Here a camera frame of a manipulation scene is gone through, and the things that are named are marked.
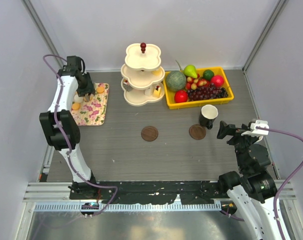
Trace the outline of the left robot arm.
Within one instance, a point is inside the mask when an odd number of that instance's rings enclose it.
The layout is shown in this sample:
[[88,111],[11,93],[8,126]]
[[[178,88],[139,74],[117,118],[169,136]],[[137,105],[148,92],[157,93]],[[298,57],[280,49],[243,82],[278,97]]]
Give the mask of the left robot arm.
[[94,95],[94,84],[81,57],[68,56],[64,62],[62,68],[54,71],[57,80],[55,95],[48,110],[40,113],[39,121],[48,145],[63,156],[71,171],[70,198],[93,199],[99,190],[81,152],[81,133],[71,110],[74,96]]

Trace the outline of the yellow cake slice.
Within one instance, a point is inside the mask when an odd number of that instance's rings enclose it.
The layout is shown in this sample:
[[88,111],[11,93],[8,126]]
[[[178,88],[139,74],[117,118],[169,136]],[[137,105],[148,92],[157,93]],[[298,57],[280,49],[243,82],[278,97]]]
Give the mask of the yellow cake slice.
[[162,88],[159,85],[157,85],[153,91],[153,94],[152,94],[153,97],[159,98],[161,96],[161,91],[162,91]]

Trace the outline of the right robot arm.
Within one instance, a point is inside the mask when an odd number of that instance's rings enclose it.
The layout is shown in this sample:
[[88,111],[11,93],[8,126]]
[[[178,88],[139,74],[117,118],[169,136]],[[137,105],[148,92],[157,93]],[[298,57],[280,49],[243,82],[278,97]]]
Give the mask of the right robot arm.
[[238,171],[218,177],[218,193],[236,205],[254,240],[289,240],[283,219],[277,186],[267,168],[271,164],[268,150],[259,142],[269,134],[267,121],[251,121],[236,127],[220,121],[218,139],[230,136]]

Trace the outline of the white cake slice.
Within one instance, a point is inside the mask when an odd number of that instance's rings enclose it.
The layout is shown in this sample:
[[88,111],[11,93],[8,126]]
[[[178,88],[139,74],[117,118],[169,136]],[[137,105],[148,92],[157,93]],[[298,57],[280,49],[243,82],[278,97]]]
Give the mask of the white cake slice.
[[148,88],[144,91],[144,94],[147,96],[147,97],[150,97],[152,96],[154,90],[152,88]]

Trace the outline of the chocolate swirl roll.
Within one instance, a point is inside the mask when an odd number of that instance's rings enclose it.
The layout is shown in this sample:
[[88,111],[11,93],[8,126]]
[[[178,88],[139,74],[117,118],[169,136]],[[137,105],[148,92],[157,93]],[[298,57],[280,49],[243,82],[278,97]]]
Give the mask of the chocolate swirl roll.
[[128,84],[123,84],[123,87],[124,87],[124,89],[127,91],[127,92],[130,92],[130,91],[132,91],[133,90],[133,88],[130,86],[130,85],[128,85]]

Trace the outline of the metal tongs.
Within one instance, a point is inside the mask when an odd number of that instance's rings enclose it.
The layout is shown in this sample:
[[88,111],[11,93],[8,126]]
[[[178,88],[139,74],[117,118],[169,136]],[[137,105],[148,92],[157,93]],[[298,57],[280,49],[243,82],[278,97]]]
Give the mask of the metal tongs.
[[93,99],[94,95],[91,93],[86,94],[83,99],[85,102],[90,102]]

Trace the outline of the yellow round dessert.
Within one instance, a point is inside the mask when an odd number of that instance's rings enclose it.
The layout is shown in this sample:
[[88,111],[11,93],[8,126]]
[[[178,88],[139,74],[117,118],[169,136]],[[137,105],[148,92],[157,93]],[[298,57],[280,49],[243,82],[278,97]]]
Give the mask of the yellow round dessert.
[[154,71],[152,71],[152,74],[155,75],[155,76],[159,76],[159,75],[162,74],[162,70],[161,69],[154,70]]

